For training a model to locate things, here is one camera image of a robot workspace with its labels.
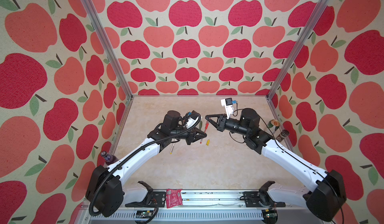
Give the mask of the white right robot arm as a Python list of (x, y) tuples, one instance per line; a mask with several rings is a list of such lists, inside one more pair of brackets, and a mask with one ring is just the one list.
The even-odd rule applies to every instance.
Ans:
[(260, 189), (261, 205), (287, 203), (307, 208), (325, 222), (333, 221), (346, 202), (343, 177), (335, 170), (330, 172), (299, 157), (280, 144), (271, 134), (259, 127), (260, 116), (252, 109), (245, 109), (239, 120), (225, 114), (207, 115), (206, 120), (218, 131), (228, 130), (244, 137), (245, 144), (258, 154), (274, 161), (294, 175), (302, 184), (290, 188), (268, 181)]

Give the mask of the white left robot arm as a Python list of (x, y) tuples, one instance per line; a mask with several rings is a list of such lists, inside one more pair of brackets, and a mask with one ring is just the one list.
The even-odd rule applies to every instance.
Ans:
[(124, 184), (145, 162), (159, 154), (168, 145), (180, 140), (185, 140), (190, 145), (206, 136), (204, 131), (196, 127), (190, 129), (176, 127), (171, 130), (157, 126), (134, 151), (123, 159), (107, 167), (95, 168), (86, 191), (86, 199), (90, 202), (90, 215), (109, 217), (121, 205), (156, 208), (157, 200), (153, 196), (153, 188), (147, 183), (139, 181), (127, 190), (123, 189)]

